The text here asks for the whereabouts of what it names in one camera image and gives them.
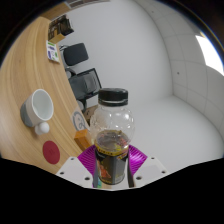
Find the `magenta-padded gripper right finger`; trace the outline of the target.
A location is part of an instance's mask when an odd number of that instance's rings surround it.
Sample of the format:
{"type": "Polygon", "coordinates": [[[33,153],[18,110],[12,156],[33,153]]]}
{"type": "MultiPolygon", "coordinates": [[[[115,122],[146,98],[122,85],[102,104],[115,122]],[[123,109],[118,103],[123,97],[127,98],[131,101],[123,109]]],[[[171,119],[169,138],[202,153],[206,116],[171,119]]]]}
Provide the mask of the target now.
{"type": "Polygon", "coordinates": [[[167,175],[167,169],[155,156],[147,156],[129,146],[127,179],[130,188],[143,187],[167,175]]]}

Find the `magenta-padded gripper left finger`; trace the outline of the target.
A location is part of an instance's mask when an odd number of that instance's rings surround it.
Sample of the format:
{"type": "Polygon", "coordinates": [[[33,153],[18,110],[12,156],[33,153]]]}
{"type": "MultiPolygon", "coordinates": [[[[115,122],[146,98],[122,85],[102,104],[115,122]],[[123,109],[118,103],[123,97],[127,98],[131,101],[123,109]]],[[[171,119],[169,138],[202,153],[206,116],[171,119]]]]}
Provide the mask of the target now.
{"type": "Polygon", "coordinates": [[[94,188],[98,184],[95,146],[92,145],[78,157],[69,157],[57,176],[84,188],[94,188]]]}

